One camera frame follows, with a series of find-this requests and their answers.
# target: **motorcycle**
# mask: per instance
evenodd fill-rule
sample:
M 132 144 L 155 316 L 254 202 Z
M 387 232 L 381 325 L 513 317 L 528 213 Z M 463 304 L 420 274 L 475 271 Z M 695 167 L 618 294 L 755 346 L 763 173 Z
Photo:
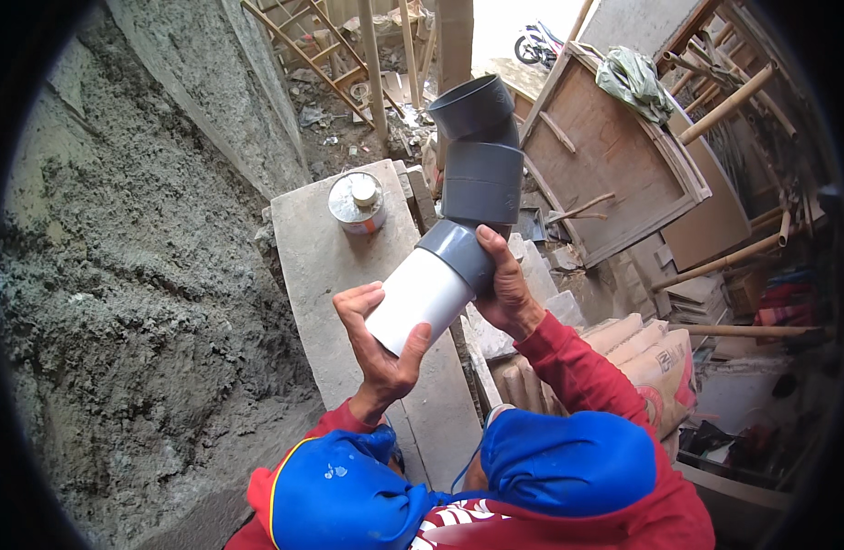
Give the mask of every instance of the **motorcycle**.
M 513 53 L 519 62 L 526 65 L 540 63 L 552 69 L 559 52 L 563 50 L 565 40 L 556 38 L 540 19 L 536 19 L 534 25 L 526 25 L 520 33 L 521 36 L 513 45 Z

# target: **red fabric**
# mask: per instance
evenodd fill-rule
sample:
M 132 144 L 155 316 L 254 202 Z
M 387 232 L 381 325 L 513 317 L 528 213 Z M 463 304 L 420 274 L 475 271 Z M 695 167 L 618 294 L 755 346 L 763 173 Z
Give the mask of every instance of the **red fabric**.
M 645 400 L 625 375 L 592 348 L 569 326 L 563 326 L 548 313 L 535 333 L 522 343 L 515 343 L 519 353 L 541 380 L 553 387 L 560 402 L 571 413 L 581 410 L 606 411 L 618 414 L 645 428 L 654 443 L 657 482 L 650 495 L 624 510 L 598 517 L 555 518 L 529 512 L 488 499 L 460 500 L 435 508 L 425 517 L 418 536 L 410 548 L 713 548 L 715 535 L 709 513 L 697 497 L 694 486 L 673 470 L 667 452 L 654 438 L 648 423 Z M 347 402 L 337 410 L 324 414 L 318 426 L 306 436 L 317 436 L 331 429 L 352 429 L 369 433 L 375 427 L 360 423 L 351 415 Z M 257 511 L 259 524 L 249 523 L 233 540 L 247 540 L 245 530 L 265 535 L 271 547 L 267 521 L 274 474 L 260 468 L 251 478 L 248 501 Z M 492 523 L 482 525 L 470 523 Z M 480 529 L 467 536 L 468 529 Z M 456 531 L 463 541 L 454 542 Z M 262 545 L 240 542 L 226 550 L 256 550 Z

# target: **tin can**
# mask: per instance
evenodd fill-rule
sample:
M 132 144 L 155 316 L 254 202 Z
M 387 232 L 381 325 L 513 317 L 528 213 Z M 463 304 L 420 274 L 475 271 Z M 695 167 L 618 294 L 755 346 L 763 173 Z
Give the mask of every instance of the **tin can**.
M 368 235 L 385 222 L 382 183 L 366 171 L 343 174 L 330 188 L 327 203 L 346 233 Z

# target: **concrete wall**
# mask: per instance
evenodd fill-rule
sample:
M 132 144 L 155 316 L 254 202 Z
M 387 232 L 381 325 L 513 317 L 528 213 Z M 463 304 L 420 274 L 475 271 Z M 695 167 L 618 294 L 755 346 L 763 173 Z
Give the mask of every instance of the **concrete wall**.
M 323 412 L 254 247 L 309 182 L 237 2 L 108 0 L 45 82 L 13 163 L 0 314 L 15 401 L 98 548 L 219 548 Z
M 587 14 L 578 40 L 596 50 L 626 46 L 654 57 L 681 27 L 699 0 L 600 0 Z

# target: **red long-sleeve shirt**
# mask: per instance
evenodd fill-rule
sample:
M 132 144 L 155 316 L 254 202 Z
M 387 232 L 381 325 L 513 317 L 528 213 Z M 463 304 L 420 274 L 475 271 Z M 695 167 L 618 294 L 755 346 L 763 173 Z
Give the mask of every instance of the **red long-sleeve shirt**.
M 460 500 L 431 510 L 410 548 L 429 550 L 452 547 L 445 543 L 438 527 L 474 530 L 464 548 L 713 548 L 715 535 L 709 513 L 697 497 L 694 486 L 673 470 L 669 457 L 654 437 L 648 423 L 645 400 L 625 375 L 606 358 L 594 352 L 569 326 L 548 313 L 535 332 L 515 343 L 544 382 L 570 413 L 605 411 L 642 426 L 654 441 L 657 480 L 654 490 L 627 508 L 597 517 L 557 518 L 525 511 L 491 499 Z M 375 426 L 355 418 L 348 401 L 328 411 L 306 437 L 325 435 L 332 429 L 370 433 Z M 258 517 L 268 516 L 273 472 L 257 469 L 248 488 L 248 501 Z M 485 529 L 462 523 L 499 522 Z M 256 518 L 226 544 L 226 550 L 271 550 L 267 529 Z

